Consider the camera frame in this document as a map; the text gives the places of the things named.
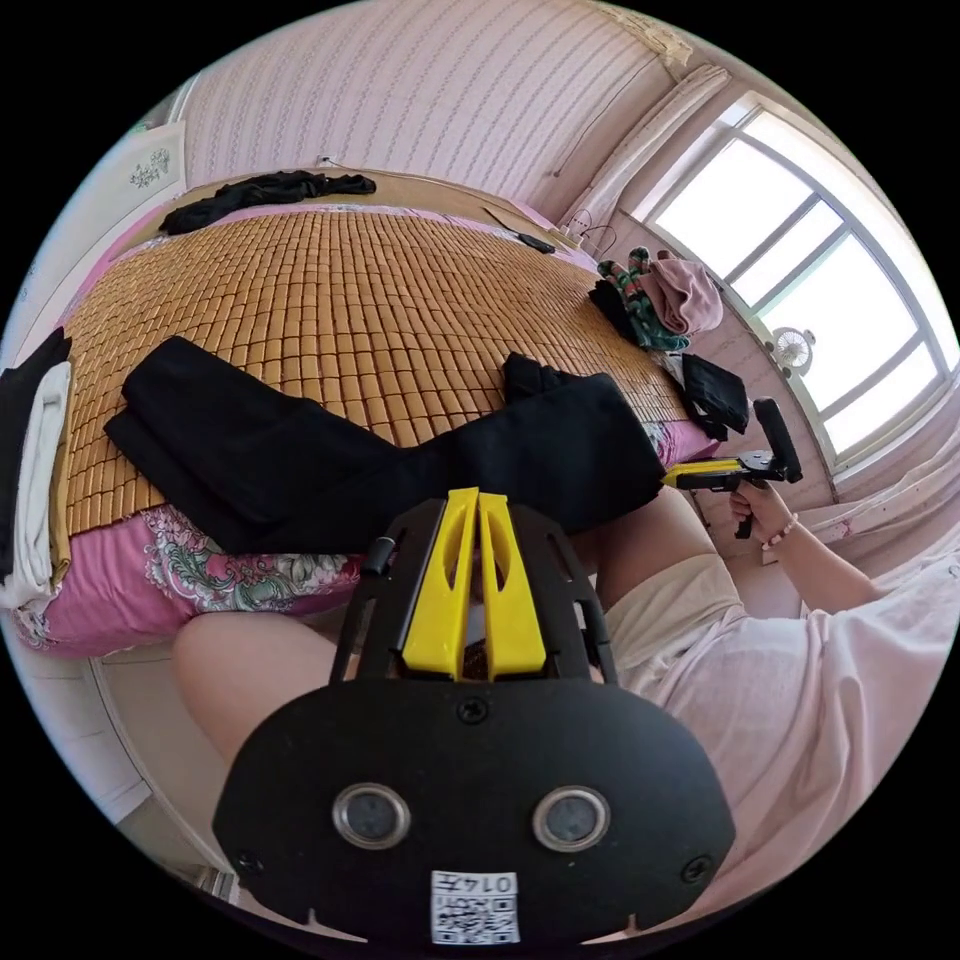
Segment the person's right hand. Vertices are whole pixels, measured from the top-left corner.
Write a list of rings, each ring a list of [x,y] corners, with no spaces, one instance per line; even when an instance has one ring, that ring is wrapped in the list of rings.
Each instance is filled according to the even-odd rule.
[[[749,526],[750,536],[764,548],[796,524],[795,514],[767,481],[742,481],[730,493],[729,505],[737,524],[737,535]]]

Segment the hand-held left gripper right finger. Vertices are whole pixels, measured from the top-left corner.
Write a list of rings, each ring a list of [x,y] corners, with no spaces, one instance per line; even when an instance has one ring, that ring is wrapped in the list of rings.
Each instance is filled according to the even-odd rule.
[[[545,647],[505,496],[479,494],[478,533],[487,678],[539,674],[545,666]]]

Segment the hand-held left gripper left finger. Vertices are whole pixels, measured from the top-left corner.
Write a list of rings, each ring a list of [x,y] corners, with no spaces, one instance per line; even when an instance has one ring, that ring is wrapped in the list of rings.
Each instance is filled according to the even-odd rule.
[[[402,651],[411,672],[462,676],[478,496],[476,488],[452,490],[443,506]]]

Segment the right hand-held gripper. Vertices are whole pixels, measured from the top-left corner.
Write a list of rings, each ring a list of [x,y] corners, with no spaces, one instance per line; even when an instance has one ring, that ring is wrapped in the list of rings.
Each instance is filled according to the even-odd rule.
[[[700,460],[677,463],[667,469],[663,482],[669,487],[684,491],[733,492],[742,481],[751,483],[767,481],[774,486],[783,499],[779,492],[779,485],[792,485],[802,479],[802,469],[796,458],[784,459],[773,453],[756,452],[745,455],[739,460]],[[753,539],[749,534],[749,526],[737,535],[736,522],[735,525],[736,539]],[[790,531],[784,530],[783,537]]]

